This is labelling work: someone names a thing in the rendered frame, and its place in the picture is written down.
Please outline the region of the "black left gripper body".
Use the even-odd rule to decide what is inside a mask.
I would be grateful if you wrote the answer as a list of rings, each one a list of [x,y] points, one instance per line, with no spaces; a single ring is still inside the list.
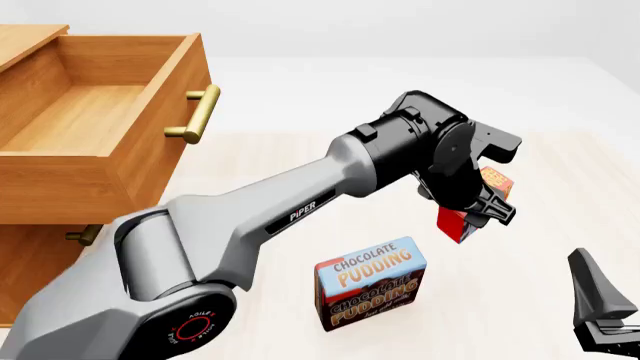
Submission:
[[[478,198],[484,180],[477,164],[463,164],[450,176],[422,167],[418,169],[418,182],[418,194],[439,206],[459,212],[479,213],[482,210],[483,203]]]

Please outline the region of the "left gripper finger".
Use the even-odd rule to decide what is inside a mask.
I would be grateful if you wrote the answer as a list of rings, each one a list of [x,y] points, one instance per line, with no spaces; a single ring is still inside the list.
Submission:
[[[508,225],[515,215],[515,207],[494,191],[482,191],[467,209],[467,222],[478,228],[484,227],[491,219]]]

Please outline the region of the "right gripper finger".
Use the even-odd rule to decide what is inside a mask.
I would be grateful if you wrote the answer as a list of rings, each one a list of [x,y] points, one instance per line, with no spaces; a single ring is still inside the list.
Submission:
[[[638,311],[585,248],[576,248],[567,259],[573,281],[574,320],[623,320]]]

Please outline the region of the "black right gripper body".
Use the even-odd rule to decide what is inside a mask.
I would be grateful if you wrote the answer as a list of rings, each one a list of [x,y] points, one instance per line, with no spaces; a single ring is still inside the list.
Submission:
[[[623,320],[634,312],[613,312],[592,317],[574,312],[574,334],[584,352],[640,353],[640,326]]]

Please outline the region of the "red and orange butter box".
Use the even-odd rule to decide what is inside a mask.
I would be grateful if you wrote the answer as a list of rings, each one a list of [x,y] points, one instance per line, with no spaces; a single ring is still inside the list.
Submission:
[[[514,185],[511,179],[493,167],[483,167],[481,175],[487,185],[496,191],[503,200],[508,199]],[[469,223],[467,218],[468,214],[466,212],[458,212],[440,206],[436,224],[439,230],[454,242],[460,244],[479,229],[479,227]]]

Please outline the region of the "open wooden drawer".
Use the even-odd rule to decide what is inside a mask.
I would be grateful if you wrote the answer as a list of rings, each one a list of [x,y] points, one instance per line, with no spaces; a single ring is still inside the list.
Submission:
[[[62,224],[106,224],[155,206],[187,143],[187,125],[211,83],[199,34],[60,35],[69,89],[4,147],[61,161]]]

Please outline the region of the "closed wooden drawer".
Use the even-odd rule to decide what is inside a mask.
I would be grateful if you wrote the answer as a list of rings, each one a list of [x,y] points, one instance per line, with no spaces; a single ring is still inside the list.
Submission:
[[[75,263],[86,247],[65,233],[86,226],[0,222],[0,329],[11,327],[25,303]]]

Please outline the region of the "wooden cabinet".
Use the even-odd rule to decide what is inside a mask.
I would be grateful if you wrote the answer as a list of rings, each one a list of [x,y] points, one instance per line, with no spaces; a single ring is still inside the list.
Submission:
[[[62,224],[61,161],[4,147],[70,87],[53,41],[66,25],[0,25],[0,222]]]

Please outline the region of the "chocolate pudding box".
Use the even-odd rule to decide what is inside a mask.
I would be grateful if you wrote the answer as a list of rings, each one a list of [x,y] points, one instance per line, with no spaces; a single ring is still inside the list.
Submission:
[[[405,236],[314,267],[315,308],[326,332],[414,302],[427,261]]]

